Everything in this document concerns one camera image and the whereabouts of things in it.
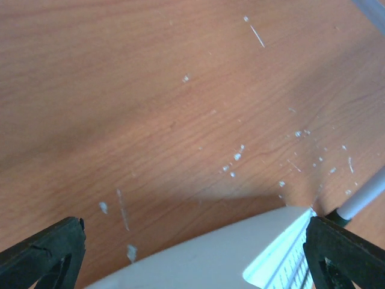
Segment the white metronome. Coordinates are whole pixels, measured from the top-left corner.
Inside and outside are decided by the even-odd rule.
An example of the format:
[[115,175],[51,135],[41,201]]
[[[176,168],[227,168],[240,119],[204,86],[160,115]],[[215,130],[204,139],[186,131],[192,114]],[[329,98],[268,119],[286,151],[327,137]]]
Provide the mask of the white metronome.
[[304,256],[311,208],[283,207],[122,268],[90,288],[312,288]]

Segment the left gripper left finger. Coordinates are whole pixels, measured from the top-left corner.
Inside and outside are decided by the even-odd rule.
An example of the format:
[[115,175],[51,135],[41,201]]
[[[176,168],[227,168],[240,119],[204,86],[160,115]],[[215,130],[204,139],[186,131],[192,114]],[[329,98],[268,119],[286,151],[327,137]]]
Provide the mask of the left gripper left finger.
[[74,288],[85,255],[82,218],[66,217],[1,252],[1,288]]

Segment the white music stand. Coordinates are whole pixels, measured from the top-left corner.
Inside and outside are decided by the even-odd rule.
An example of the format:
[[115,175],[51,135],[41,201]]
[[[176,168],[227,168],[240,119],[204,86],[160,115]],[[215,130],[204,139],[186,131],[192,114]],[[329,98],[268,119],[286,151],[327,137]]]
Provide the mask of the white music stand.
[[[366,18],[384,35],[384,4],[380,1],[353,1]],[[384,192],[384,167],[351,195],[339,208],[325,216],[339,226],[346,226],[351,219]]]

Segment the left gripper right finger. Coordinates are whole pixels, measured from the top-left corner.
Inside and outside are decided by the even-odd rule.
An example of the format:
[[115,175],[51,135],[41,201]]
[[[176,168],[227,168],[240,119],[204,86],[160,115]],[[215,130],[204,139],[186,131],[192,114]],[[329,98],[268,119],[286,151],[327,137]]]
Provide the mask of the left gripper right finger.
[[384,288],[384,250],[323,217],[310,218],[303,249],[316,288]]

